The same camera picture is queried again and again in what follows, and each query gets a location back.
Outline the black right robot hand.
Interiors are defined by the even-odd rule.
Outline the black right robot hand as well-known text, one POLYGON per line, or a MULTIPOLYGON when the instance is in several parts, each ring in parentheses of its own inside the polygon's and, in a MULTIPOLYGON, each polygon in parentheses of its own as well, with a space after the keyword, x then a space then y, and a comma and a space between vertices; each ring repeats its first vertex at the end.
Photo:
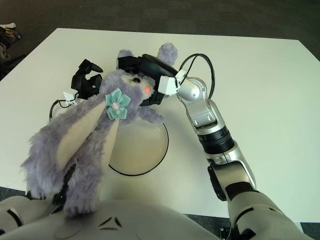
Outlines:
POLYGON ((161 77, 175 77, 178 73, 172 66, 149 54, 143 54, 139 57, 123 56, 118 57, 117 60, 119 69, 130 74, 143 74, 155 81, 153 94, 142 101, 141 107, 160 105, 165 96, 165 94, 158 92, 161 77))

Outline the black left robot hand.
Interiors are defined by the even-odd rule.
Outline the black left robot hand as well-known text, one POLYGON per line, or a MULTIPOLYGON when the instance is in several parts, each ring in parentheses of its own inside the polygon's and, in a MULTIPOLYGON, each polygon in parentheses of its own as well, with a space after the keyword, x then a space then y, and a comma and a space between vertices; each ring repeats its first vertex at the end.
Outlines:
POLYGON ((73 75, 71 89, 76 90, 79 99, 87 100, 88 98, 98 95, 102 83, 101 73, 103 70, 96 64, 84 59, 79 65, 77 72, 73 75), (91 72, 98 74, 86 79, 86 75, 91 72))

